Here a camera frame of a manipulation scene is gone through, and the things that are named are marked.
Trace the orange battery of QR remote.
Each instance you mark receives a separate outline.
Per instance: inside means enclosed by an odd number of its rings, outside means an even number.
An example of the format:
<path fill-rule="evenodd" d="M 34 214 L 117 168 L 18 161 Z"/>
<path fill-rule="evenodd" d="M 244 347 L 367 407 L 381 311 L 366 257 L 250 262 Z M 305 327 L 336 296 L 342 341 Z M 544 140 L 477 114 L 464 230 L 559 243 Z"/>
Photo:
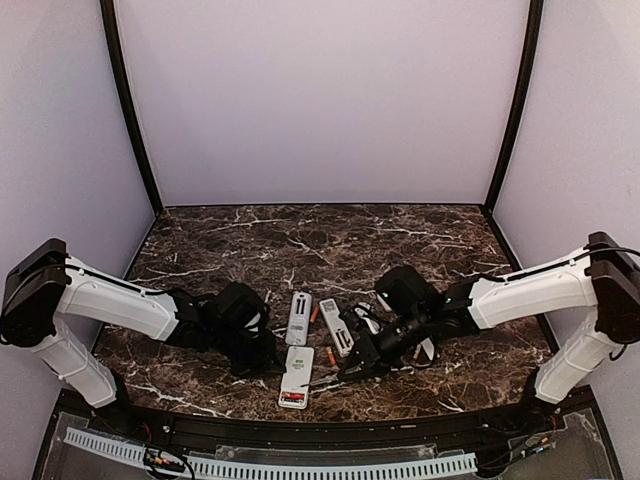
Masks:
<path fill-rule="evenodd" d="M 337 366 L 337 361 L 335 359 L 333 350 L 331 347 L 326 347 L 326 352 L 327 352 L 327 356 L 329 358 L 330 364 L 332 367 L 336 367 Z"/>

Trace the white remote with QR label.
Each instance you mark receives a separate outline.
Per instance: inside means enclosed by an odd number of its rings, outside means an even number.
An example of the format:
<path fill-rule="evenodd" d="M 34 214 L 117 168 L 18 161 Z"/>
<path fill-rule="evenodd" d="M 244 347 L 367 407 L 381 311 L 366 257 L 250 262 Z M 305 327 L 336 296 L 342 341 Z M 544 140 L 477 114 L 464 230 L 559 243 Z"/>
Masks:
<path fill-rule="evenodd" d="M 341 358 L 346 358 L 354 345 L 351 333 L 340 317 L 340 309 L 333 298 L 319 302 L 320 312 Z"/>

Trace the clear handled screwdriver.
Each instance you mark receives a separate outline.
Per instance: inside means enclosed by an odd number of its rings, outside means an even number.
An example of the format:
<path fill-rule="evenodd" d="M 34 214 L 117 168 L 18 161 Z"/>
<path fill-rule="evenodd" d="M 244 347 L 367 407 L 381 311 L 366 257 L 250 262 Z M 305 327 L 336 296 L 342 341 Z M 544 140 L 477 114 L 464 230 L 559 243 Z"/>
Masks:
<path fill-rule="evenodd" d="M 337 376 L 328 376 L 328 377 L 324 377 L 324 378 L 321 378 L 321 379 L 310 381 L 310 382 L 305 383 L 305 384 L 301 384 L 301 385 L 299 385 L 299 387 L 300 388 L 303 388 L 303 387 L 311 388 L 311 387 L 316 387 L 316 386 L 321 386 L 321 385 L 333 384 L 333 383 L 336 383 L 336 382 L 338 382 Z"/>

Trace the white remote with battery compartment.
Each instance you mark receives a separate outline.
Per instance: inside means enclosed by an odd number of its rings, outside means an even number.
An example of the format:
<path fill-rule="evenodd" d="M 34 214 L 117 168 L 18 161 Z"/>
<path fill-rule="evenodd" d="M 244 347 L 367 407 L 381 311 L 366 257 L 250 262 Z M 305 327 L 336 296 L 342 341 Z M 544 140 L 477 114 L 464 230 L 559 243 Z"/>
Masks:
<path fill-rule="evenodd" d="M 305 346 L 312 312 L 312 296 L 295 292 L 292 297 L 286 329 L 285 343 L 289 346 Z"/>

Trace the white remote with green buttons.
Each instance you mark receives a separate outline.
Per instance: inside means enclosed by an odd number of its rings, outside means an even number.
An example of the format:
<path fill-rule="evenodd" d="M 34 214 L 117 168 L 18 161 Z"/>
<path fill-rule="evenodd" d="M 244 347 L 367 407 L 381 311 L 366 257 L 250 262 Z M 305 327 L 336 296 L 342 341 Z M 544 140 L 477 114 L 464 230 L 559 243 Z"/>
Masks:
<path fill-rule="evenodd" d="M 278 396 L 278 406 L 282 408 L 303 410 L 307 407 L 309 399 L 309 387 L 300 388 L 299 385 L 311 381 L 312 367 L 314 360 L 314 349 L 311 347 L 290 346 L 287 351 L 285 368 L 280 392 Z M 300 392 L 306 394 L 304 404 L 285 403 L 280 400 L 283 392 Z"/>

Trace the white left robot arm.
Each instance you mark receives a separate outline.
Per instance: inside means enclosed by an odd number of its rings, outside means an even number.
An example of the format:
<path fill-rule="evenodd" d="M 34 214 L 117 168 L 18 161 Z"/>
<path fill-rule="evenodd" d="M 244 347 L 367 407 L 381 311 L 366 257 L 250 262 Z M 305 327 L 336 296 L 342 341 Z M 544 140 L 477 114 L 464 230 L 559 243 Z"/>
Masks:
<path fill-rule="evenodd" d="M 29 350 L 78 391 L 120 436 L 141 427 L 126 389 L 77 339 L 64 319 L 76 316 L 124 327 L 170 346 L 215 351 L 237 378 L 281 373 L 268 327 L 270 308 L 248 285 L 192 295 L 179 287 L 153 290 L 96 270 L 51 238 L 6 276 L 1 342 Z"/>

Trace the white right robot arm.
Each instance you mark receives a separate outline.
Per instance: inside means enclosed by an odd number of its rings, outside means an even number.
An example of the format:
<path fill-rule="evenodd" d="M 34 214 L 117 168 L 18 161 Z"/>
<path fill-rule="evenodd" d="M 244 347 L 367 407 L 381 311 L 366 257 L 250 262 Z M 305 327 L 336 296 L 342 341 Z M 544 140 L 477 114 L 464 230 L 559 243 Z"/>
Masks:
<path fill-rule="evenodd" d="M 563 401 L 606 358 L 638 343 L 638 260 L 638 251 L 598 231 L 585 246 L 556 260 L 505 275 L 476 274 L 445 291 L 410 265 L 394 267 L 375 283 L 374 291 L 395 321 L 373 334 L 355 312 L 343 312 L 355 344 L 337 378 L 352 382 L 381 377 L 423 340 L 438 345 L 511 321 L 551 321 L 577 310 L 583 320 L 534 371 L 527 398 L 511 410 L 511 426 L 530 434 L 547 420 L 550 405 Z"/>

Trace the red batteries in green-button remote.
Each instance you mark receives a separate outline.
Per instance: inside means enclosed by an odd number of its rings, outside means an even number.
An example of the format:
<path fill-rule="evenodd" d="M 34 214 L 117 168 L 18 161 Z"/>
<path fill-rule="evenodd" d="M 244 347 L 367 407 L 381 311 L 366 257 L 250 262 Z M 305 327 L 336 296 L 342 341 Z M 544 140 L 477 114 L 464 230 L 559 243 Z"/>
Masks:
<path fill-rule="evenodd" d="M 283 392 L 280 400 L 291 404 L 304 404 L 306 402 L 306 394 L 300 392 Z"/>

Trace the black curved front rail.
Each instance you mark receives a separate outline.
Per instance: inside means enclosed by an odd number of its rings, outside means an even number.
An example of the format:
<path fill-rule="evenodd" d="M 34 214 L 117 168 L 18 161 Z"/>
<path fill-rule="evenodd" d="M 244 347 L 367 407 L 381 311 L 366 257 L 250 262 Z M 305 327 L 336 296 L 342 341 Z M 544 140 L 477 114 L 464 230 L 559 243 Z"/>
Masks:
<path fill-rule="evenodd" d="M 537 427 L 500 430 L 498 422 L 515 412 L 514 405 L 436 417 L 369 422 L 276 422 L 214 418 L 133 406 L 132 419 L 117 427 L 113 418 L 102 420 L 81 397 L 69 390 L 60 395 L 56 408 L 77 414 L 90 429 L 119 435 L 177 451 L 213 451 L 221 445 L 301 449 L 311 451 L 368 449 L 434 444 L 440 451 L 504 449 L 511 440 L 550 432 L 554 439 L 584 434 L 601 440 L 602 418 L 590 388 L 570 395 L 555 421 Z"/>

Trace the black left rear frame post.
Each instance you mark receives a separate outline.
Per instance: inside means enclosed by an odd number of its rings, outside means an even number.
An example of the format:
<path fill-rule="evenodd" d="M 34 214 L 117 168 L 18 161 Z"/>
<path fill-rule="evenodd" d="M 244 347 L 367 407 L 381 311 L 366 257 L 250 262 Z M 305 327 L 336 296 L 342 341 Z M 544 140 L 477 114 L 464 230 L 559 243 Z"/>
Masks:
<path fill-rule="evenodd" d="M 151 162 L 144 144 L 132 91 L 129 85 L 124 52 L 119 35 L 118 20 L 116 18 L 116 5 L 113 0 L 100 0 L 99 5 L 112 74 L 130 145 L 148 201 L 154 215 L 158 216 L 163 212 L 164 205 L 152 172 Z"/>

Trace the black frame post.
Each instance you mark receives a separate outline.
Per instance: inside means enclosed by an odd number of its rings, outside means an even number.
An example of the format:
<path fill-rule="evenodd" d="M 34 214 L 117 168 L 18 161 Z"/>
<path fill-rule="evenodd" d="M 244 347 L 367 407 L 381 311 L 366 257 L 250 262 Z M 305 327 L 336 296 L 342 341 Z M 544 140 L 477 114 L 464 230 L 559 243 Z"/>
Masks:
<path fill-rule="evenodd" d="M 118 20 L 116 18 L 116 5 L 113 0 L 100 0 L 99 5 L 112 74 L 130 145 L 148 201 L 154 215 L 158 216 L 163 212 L 164 205 L 152 172 L 151 162 L 144 144 L 132 91 L 129 85 L 124 52 L 119 35 Z"/>
<path fill-rule="evenodd" d="M 509 115 L 489 189 L 483 203 L 483 209 L 488 217 L 493 216 L 497 206 L 515 148 L 534 68 L 543 10 L 543 0 L 529 2 L 523 47 Z"/>

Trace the black right rear frame post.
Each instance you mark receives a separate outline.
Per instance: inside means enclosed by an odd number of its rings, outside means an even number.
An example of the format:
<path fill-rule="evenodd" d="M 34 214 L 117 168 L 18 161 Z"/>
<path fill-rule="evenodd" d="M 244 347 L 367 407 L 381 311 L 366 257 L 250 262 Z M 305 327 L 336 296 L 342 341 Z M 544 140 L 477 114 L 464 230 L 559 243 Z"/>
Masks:
<path fill-rule="evenodd" d="M 543 10 L 543 0 L 529 2 L 523 47 L 509 115 L 489 189 L 483 203 L 483 209 L 488 217 L 493 216 L 497 206 L 515 148 L 534 68 Z"/>

